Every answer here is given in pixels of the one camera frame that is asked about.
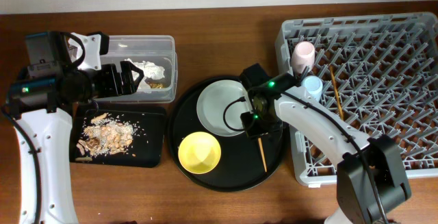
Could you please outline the yellow bowl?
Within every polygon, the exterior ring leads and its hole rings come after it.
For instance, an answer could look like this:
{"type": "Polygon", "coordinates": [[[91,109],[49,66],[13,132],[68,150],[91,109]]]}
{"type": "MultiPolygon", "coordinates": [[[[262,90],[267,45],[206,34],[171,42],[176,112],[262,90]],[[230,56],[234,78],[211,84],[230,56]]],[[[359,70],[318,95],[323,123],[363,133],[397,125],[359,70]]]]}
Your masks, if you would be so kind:
{"type": "Polygon", "coordinates": [[[178,147],[177,157],[181,166],[193,174],[205,174],[219,163],[222,150],[218,140],[207,132],[187,135],[178,147]]]}

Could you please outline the wooden chopstick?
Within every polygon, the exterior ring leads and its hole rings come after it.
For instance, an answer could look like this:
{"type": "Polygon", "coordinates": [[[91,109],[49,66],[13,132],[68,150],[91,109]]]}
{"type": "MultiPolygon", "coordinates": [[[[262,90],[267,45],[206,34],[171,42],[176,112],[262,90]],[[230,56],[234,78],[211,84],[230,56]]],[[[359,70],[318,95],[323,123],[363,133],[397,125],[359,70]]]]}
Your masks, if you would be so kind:
{"type": "Polygon", "coordinates": [[[339,92],[338,92],[338,89],[337,89],[337,82],[336,82],[336,79],[335,79],[334,69],[333,69],[332,65],[329,66],[329,71],[330,71],[330,74],[331,74],[331,81],[332,81],[332,85],[333,85],[333,91],[335,93],[335,99],[336,99],[336,102],[337,102],[337,109],[339,111],[339,117],[340,117],[341,120],[344,120],[344,112],[342,110],[341,100],[339,98],[339,92]]]}
{"type": "Polygon", "coordinates": [[[261,137],[258,137],[257,142],[258,142],[258,145],[259,145],[259,151],[260,151],[260,154],[261,154],[261,160],[262,160],[262,163],[263,163],[263,169],[264,169],[264,172],[267,173],[268,172],[268,167],[267,167],[267,164],[266,164],[266,157],[265,157],[265,154],[264,154],[263,142],[262,142],[261,137]]]}

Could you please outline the brown gold snack wrapper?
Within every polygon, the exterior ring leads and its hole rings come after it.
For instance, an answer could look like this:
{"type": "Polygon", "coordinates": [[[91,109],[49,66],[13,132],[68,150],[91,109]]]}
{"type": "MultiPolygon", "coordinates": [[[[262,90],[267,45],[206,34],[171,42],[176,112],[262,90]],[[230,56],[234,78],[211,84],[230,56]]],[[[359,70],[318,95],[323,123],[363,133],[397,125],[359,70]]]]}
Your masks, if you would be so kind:
{"type": "Polygon", "coordinates": [[[148,85],[150,86],[150,88],[152,89],[161,89],[164,88],[163,84],[158,84],[158,83],[148,83],[148,85]]]}

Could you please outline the blue cup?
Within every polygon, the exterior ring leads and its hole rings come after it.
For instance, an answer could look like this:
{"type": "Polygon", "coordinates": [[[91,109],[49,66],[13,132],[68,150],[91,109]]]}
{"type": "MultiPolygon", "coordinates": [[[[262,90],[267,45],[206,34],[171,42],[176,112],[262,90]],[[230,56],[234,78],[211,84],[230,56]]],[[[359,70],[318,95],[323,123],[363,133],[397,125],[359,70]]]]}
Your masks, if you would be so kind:
{"type": "Polygon", "coordinates": [[[319,77],[314,75],[307,76],[302,80],[301,85],[307,89],[307,92],[316,101],[320,101],[322,96],[323,82],[319,77]]]}

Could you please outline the food scraps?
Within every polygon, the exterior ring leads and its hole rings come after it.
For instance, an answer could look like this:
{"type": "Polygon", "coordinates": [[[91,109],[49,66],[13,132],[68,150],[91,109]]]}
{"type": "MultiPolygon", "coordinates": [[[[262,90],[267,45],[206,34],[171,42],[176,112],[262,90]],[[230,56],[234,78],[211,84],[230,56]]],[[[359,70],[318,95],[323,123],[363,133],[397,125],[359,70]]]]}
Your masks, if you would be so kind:
{"type": "Polygon", "coordinates": [[[134,140],[147,136],[140,121],[130,119],[127,113],[109,112],[93,118],[85,118],[76,148],[79,150],[79,160],[93,161],[110,155],[131,155],[134,140]]]}

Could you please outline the white tissue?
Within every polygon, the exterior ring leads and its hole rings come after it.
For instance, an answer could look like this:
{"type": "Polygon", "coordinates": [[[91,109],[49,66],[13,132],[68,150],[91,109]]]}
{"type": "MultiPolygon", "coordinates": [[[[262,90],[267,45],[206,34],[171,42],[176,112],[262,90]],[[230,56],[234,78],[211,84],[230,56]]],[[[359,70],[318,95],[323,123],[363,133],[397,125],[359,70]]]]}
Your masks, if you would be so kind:
{"type": "Polygon", "coordinates": [[[136,66],[144,71],[144,78],[141,80],[138,86],[138,92],[144,92],[145,90],[152,89],[148,83],[158,83],[164,85],[165,80],[165,68],[158,66],[153,62],[133,62],[136,66]]]}

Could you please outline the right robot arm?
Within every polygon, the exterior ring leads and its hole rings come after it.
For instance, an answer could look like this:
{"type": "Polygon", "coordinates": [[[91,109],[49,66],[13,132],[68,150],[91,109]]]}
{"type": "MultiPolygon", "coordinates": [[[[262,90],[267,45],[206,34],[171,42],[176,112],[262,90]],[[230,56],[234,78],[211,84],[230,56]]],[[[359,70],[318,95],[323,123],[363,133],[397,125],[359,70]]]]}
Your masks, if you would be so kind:
{"type": "Polygon", "coordinates": [[[387,214],[411,197],[404,163],[392,138],[373,138],[347,124],[289,73],[270,77],[254,64],[242,71],[239,80],[250,107],[240,116],[249,138],[287,123],[335,166],[339,207],[326,223],[388,223],[387,214]]]}

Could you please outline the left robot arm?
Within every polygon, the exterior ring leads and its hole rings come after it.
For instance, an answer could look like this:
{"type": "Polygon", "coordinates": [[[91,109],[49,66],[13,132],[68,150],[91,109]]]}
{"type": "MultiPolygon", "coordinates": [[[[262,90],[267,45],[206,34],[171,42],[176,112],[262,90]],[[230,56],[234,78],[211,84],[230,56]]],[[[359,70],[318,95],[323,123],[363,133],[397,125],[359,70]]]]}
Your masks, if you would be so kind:
{"type": "Polygon", "coordinates": [[[18,138],[20,223],[77,223],[70,179],[71,107],[133,94],[140,85],[130,62],[102,64],[109,36],[48,31],[26,36],[29,66],[10,85],[1,112],[18,138]]]}

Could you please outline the pink cup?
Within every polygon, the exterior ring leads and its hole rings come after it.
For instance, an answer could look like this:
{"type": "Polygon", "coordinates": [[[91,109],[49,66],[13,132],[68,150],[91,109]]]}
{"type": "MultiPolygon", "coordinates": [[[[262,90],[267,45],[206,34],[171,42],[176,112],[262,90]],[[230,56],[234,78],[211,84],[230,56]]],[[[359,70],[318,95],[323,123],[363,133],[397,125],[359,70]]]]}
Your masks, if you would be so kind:
{"type": "Polygon", "coordinates": [[[293,50],[291,67],[294,73],[301,74],[306,67],[311,70],[315,62],[315,47],[311,42],[299,42],[293,50]]]}

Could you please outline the grey plate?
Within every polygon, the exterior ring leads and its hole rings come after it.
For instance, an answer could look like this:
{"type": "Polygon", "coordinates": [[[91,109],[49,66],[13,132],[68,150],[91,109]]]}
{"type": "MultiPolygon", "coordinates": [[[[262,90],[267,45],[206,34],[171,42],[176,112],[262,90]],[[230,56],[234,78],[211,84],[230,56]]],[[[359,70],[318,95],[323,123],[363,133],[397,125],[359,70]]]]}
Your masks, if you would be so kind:
{"type": "Polygon", "coordinates": [[[246,102],[247,94],[243,85],[235,80],[224,79],[209,84],[199,95],[196,104],[198,119],[205,129],[218,136],[237,136],[242,133],[240,115],[250,110],[246,102]],[[226,113],[227,124],[234,128],[229,129],[223,121],[225,108],[233,101],[238,101],[229,107],[226,113]]]}

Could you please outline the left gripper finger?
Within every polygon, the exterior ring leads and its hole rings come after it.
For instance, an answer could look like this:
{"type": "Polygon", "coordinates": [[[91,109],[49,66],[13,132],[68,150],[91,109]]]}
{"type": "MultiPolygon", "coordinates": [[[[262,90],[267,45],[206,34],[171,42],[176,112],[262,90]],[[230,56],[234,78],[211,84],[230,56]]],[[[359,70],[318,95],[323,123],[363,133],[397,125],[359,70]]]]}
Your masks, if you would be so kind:
{"type": "Polygon", "coordinates": [[[138,86],[140,85],[141,79],[124,79],[123,80],[123,94],[130,95],[137,92],[138,86]]]}
{"type": "Polygon", "coordinates": [[[122,61],[121,69],[125,75],[130,75],[132,80],[142,80],[144,78],[144,71],[136,66],[133,62],[122,61]]]}

